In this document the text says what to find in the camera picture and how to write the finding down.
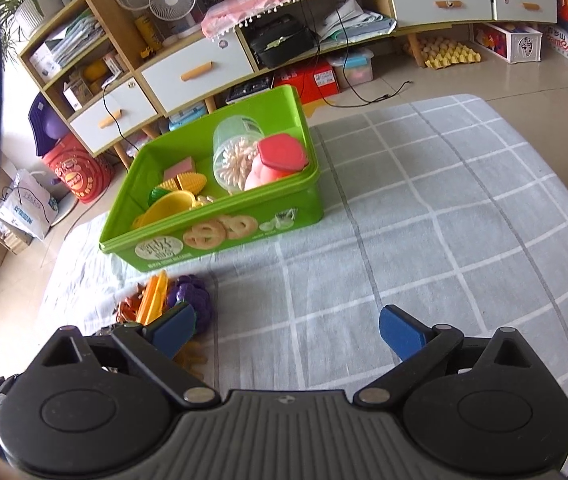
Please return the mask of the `orange toy slice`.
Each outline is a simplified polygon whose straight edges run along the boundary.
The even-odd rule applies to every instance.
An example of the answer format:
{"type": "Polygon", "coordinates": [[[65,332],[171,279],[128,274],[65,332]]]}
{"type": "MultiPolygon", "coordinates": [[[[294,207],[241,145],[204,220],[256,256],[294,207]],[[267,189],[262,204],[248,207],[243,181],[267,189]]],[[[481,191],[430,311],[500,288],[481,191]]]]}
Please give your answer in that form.
{"type": "Polygon", "coordinates": [[[135,322],[144,326],[160,318],[168,295],[169,278],[165,271],[154,275],[146,285],[135,322]]]}

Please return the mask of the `brown toy crab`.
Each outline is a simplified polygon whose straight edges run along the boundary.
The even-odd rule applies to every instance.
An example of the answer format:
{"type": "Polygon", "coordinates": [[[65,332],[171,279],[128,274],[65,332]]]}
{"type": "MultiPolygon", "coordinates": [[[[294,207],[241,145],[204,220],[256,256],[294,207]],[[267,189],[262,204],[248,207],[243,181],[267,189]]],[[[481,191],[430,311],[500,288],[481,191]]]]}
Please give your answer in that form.
{"type": "Polygon", "coordinates": [[[138,317],[141,309],[142,300],[144,298],[146,286],[137,284],[132,295],[122,299],[115,309],[116,322],[119,324],[136,322],[139,323],[138,317]]]}

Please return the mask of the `purple toy grapes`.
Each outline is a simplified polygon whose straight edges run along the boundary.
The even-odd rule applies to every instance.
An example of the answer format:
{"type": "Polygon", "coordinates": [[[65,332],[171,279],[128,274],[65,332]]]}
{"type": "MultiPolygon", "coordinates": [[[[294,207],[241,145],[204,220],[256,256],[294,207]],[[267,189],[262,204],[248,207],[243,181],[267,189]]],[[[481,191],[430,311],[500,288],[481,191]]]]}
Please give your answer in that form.
{"type": "Polygon", "coordinates": [[[180,275],[169,284],[168,308],[186,302],[195,311],[195,334],[201,335],[208,330],[213,319],[213,305],[205,282],[195,274],[180,275]]]}

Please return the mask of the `yellow toy plate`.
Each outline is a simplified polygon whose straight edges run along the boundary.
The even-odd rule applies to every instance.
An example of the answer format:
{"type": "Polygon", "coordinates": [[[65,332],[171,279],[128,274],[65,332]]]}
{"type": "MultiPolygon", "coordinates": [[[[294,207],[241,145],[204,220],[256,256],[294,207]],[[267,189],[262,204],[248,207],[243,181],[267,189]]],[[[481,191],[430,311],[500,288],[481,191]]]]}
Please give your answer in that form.
{"type": "Polygon", "coordinates": [[[160,197],[144,214],[132,222],[132,229],[144,228],[176,214],[188,212],[196,205],[196,196],[188,191],[173,191],[160,197]]]}

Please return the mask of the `pink toy block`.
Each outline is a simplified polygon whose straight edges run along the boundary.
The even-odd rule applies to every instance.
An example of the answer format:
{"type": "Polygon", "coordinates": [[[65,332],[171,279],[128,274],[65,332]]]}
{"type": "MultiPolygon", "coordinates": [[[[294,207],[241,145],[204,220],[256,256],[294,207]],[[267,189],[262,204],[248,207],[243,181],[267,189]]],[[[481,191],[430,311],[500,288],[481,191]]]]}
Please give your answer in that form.
{"type": "Polygon", "coordinates": [[[187,172],[195,172],[196,166],[192,156],[176,162],[163,172],[163,180],[167,181],[177,177],[178,174],[186,174],[187,172]]]}

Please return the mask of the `clear cotton swab jar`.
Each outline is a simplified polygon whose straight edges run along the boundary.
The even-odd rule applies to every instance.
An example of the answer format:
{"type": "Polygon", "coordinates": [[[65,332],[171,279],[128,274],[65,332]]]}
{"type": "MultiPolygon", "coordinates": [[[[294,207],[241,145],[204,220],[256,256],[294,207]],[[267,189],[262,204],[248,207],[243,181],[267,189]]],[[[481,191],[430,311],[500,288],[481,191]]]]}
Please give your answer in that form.
{"type": "Polygon", "coordinates": [[[258,143],[264,134],[258,123],[244,115],[225,118],[213,133],[212,170],[218,185],[235,194],[243,192],[258,143]]]}

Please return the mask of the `pink jar red lid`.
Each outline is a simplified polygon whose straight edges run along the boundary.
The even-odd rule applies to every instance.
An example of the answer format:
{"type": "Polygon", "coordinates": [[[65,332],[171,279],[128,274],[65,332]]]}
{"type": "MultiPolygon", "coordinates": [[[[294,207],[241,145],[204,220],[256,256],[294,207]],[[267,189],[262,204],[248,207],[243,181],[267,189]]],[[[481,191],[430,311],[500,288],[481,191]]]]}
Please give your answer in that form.
{"type": "Polygon", "coordinates": [[[273,183],[297,174],[309,159],[301,142],[288,133],[266,136],[257,143],[257,154],[251,164],[244,190],[273,183]]]}

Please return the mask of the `tan toy hand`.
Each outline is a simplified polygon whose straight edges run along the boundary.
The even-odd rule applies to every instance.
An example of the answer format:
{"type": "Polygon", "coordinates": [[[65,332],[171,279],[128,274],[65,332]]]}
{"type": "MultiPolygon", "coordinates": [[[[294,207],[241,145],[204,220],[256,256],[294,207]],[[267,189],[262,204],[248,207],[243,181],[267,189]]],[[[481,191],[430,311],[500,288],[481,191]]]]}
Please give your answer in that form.
{"type": "Polygon", "coordinates": [[[208,358],[205,350],[203,350],[203,344],[198,338],[193,338],[188,341],[175,356],[173,356],[172,362],[198,380],[205,379],[203,368],[208,363],[208,358]]]}

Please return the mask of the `yellow toy corn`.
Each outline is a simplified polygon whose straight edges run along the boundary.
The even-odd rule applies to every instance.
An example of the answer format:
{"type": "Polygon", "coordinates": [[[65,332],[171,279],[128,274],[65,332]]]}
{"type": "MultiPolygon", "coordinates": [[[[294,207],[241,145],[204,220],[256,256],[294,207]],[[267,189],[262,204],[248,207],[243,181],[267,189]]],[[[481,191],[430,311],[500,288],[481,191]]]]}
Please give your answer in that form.
{"type": "Polygon", "coordinates": [[[182,172],[176,176],[169,178],[158,185],[158,188],[163,190],[174,191],[187,191],[194,195],[199,194],[206,188],[207,177],[199,172],[182,172]]]}

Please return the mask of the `white paper bag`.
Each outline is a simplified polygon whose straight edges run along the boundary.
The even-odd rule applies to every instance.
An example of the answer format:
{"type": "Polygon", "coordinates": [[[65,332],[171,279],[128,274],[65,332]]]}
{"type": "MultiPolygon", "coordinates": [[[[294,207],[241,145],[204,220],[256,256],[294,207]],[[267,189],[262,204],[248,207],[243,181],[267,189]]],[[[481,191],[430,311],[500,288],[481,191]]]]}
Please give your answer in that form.
{"type": "Polygon", "coordinates": [[[0,220],[37,240],[44,240],[57,216],[55,197],[28,170],[17,170],[0,200],[0,220]]]}

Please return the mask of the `green plastic storage box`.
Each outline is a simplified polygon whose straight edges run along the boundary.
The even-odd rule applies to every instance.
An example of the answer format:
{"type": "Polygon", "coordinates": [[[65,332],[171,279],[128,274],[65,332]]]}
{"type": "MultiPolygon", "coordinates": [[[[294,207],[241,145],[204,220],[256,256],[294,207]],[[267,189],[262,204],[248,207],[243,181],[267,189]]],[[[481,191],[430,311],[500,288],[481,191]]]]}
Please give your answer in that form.
{"type": "Polygon", "coordinates": [[[324,215],[320,166],[295,88],[277,87],[168,132],[136,155],[107,214],[98,246],[139,271],[151,271],[261,238],[312,226],[324,215]],[[267,136],[287,133],[305,149],[305,169],[247,192],[229,192],[213,175],[215,128],[232,117],[254,120],[267,136]],[[162,216],[148,226],[136,220],[149,208],[165,170],[185,158],[207,179],[201,196],[210,204],[162,216]]]}

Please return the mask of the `purple bag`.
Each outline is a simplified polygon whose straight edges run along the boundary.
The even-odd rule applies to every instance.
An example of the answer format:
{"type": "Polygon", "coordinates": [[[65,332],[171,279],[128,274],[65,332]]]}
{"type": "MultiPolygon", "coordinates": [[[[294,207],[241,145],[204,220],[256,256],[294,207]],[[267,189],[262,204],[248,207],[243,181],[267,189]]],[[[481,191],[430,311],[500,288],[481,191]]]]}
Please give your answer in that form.
{"type": "Polygon", "coordinates": [[[42,93],[38,93],[34,98],[29,108],[28,120],[34,135],[38,157],[48,154],[56,143],[69,133],[62,118],[53,110],[52,105],[42,93]]]}

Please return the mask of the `red cardboard box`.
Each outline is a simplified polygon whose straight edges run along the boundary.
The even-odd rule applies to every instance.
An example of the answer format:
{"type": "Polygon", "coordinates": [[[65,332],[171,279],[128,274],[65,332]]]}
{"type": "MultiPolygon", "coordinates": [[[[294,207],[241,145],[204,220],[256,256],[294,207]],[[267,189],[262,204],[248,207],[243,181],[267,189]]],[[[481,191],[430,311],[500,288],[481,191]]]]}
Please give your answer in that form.
{"type": "Polygon", "coordinates": [[[279,68],[274,73],[274,85],[280,87],[286,84],[297,90],[302,104],[323,101],[340,92],[333,66],[325,58],[279,68]]]}

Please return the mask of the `yellow egg tray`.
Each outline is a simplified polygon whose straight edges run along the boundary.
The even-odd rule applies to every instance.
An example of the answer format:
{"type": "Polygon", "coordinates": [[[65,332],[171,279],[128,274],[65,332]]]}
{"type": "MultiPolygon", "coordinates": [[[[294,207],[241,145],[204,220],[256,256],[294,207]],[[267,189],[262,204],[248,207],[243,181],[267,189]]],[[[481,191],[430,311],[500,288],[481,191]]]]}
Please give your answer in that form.
{"type": "Polygon", "coordinates": [[[478,51],[454,39],[442,37],[418,39],[417,47],[424,65],[432,70],[443,70],[454,65],[482,61],[478,51]]]}

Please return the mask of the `black handbag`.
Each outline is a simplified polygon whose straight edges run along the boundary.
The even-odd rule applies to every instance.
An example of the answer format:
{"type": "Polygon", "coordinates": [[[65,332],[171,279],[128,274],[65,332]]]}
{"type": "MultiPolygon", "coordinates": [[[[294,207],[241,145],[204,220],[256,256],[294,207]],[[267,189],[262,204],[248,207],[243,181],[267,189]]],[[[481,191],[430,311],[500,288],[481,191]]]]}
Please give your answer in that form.
{"type": "Polygon", "coordinates": [[[281,66],[316,47],[315,32],[290,14],[250,27],[246,38],[258,63],[266,68],[281,66]]]}

